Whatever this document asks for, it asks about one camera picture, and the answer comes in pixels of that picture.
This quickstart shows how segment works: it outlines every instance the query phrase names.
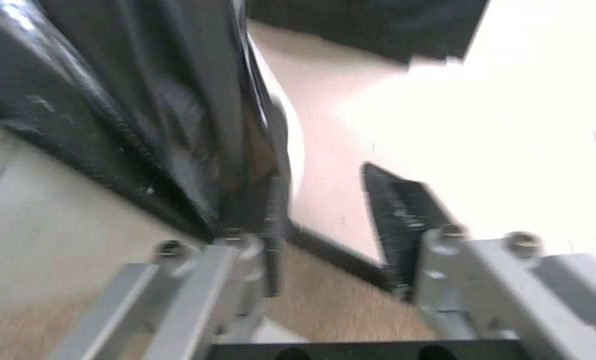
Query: metal bracket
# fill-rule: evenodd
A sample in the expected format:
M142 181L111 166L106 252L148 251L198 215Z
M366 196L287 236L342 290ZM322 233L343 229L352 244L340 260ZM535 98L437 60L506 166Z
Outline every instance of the metal bracket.
M51 353L51 360L120 358L137 331L144 360L200 360L211 344L249 342L263 318L264 245L251 234L199 249L167 241L151 264L127 264Z
M560 298L563 291L539 276L553 260L510 245L509 239L468 241L464 234L427 231L413 298L422 318L448 340L518 339L535 359L596 359L594 318L579 317L570 298ZM558 280L559 287L568 286ZM596 299L593 286L584 292L590 301Z

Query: bolt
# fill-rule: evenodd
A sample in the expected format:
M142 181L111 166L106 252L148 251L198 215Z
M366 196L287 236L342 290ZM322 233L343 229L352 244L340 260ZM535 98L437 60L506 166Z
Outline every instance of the bolt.
M468 235L467 227L457 223L445 223L440 226L442 239L448 241L461 241Z
M524 231L509 232L505 237L507 248L520 259L535 258L543 248L540 237Z
M179 240L167 240L158 245L158 256L161 258L177 258L185 251L185 247Z

